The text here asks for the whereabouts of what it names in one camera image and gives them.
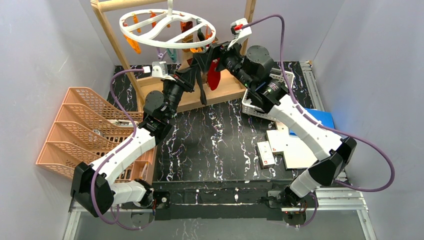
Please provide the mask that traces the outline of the black sock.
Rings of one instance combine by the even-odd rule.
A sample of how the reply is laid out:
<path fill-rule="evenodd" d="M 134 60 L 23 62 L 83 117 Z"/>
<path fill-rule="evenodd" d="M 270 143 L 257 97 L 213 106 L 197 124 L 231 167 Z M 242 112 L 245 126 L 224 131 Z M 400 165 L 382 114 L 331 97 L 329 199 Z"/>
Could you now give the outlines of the black sock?
<path fill-rule="evenodd" d="M 188 60 L 182 61 L 181 65 L 179 67 L 179 70 L 188 68 L 190 66 L 190 63 L 192 62 L 192 60 L 193 59 L 190 58 Z M 207 102 L 206 92 L 205 92 L 205 89 L 203 87 L 203 84 L 204 84 L 203 83 L 203 76 L 204 76 L 204 73 L 201 70 L 199 70 L 199 72 L 196 74 L 196 84 L 198 85 L 199 91 L 200 91 L 200 97 L 199 97 L 200 102 L 203 106 L 206 106 L 208 104 L 208 102 Z"/>

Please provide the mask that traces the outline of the white round clip hanger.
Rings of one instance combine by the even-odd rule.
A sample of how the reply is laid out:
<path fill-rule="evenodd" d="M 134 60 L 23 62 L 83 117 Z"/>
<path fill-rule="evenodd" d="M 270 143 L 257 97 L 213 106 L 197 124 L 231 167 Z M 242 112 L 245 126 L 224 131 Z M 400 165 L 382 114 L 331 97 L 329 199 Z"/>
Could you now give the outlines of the white round clip hanger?
<path fill-rule="evenodd" d="M 169 0 L 164 9 L 150 8 L 128 12 L 118 21 L 123 35 L 141 45 L 162 49 L 192 49 L 210 45 L 217 30 L 205 18 L 174 9 Z"/>

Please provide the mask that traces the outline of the orange clothes peg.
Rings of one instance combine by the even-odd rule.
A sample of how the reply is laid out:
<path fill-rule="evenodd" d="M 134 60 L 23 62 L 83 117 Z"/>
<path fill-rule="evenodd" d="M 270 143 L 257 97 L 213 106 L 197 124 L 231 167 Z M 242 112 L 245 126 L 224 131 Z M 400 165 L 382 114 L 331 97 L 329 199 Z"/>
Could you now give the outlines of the orange clothes peg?
<path fill-rule="evenodd" d="M 141 54 L 141 48 L 139 46 L 139 43 L 131 38 L 129 38 L 128 36 L 124 35 L 126 41 L 128 42 L 128 44 L 131 46 L 131 48 L 135 51 L 136 54 Z"/>

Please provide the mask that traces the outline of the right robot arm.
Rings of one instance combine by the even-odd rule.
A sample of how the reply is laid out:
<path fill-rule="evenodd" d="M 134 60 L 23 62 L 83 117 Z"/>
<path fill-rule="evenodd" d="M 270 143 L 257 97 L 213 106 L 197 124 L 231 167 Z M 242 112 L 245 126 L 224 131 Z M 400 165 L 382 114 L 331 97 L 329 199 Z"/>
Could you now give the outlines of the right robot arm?
<path fill-rule="evenodd" d="M 193 54 L 192 64 L 202 71 L 217 60 L 216 71 L 228 70 L 248 90 L 252 104 L 291 129 L 313 152 L 316 161 L 284 190 L 285 205 L 297 205 L 306 195 L 330 186 L 349 163 L 357 142 L 326 130 L 295 99 L 287 83 L 271 77 L 274 60 L 263 46 L 250 47 L 240 54 L 240 44 L 213 43 L 207 50 Z"/>

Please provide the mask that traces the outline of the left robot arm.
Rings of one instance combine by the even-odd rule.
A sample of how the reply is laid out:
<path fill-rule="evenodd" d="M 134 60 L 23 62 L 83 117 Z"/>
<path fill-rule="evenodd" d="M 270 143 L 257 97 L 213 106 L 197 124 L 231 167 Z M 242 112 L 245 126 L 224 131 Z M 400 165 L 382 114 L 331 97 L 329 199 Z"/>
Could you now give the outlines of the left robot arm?
<path fill-rule="evenodd" d="M 153 149 L 169 133 L 170 119 L 176 114 L 184 92 L 193 92 L 201 80 L 198 66 L 176 70 L 163 76 L 163 90 L 151 91 L 145 98 L 143 118 L 132 133 L 104 156 L 87 164 L 79 163 L 73 173 L 70 196 L 94 217 L 128 202 L 150 203 L 152 186 L 142 179 L 116 183 L 118 176 L 137 158 Z"/>

